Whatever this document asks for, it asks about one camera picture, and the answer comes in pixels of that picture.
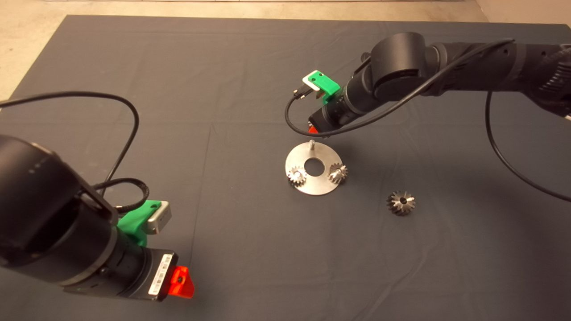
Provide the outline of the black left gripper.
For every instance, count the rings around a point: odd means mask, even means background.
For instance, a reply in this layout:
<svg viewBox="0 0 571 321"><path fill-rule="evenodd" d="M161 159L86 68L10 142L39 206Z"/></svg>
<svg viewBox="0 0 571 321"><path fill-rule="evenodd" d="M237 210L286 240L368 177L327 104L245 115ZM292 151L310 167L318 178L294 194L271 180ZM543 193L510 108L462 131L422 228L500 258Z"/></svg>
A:
<svg viewBox="0 0 571 321"><path fill-rule="evenodd" d="M168 295L191 299L194 283L190 270L176 266L179 256L173 250L144 248L140 276L130 288L130 299L163 301Z"/></svg>

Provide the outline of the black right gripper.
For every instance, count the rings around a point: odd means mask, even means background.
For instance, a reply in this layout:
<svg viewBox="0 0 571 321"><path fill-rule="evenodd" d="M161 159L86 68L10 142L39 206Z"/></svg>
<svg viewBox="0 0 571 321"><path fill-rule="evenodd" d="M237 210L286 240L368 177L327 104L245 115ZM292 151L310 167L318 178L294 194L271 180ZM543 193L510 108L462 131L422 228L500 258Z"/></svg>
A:
<svg viewBox="0 0 571 321"><path fill-rule="evenodd" d="M352 121L352 113L347 110L320 108L309 116L308 134L323 134L336 131Z"/></svg>

